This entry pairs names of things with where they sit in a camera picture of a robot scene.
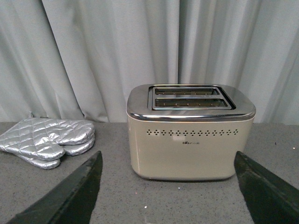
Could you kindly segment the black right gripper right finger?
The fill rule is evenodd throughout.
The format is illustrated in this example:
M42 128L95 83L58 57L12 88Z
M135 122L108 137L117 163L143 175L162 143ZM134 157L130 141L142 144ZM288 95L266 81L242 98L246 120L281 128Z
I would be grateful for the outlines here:
M299 190L238 151L235 171L239 188L256 224L297 224Z

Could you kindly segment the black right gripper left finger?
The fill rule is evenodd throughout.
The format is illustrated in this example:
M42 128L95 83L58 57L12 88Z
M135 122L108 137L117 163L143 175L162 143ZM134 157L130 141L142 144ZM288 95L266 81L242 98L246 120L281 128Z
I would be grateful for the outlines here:
M97 201L103 167L97 151L55 188L9 224L88 224Z

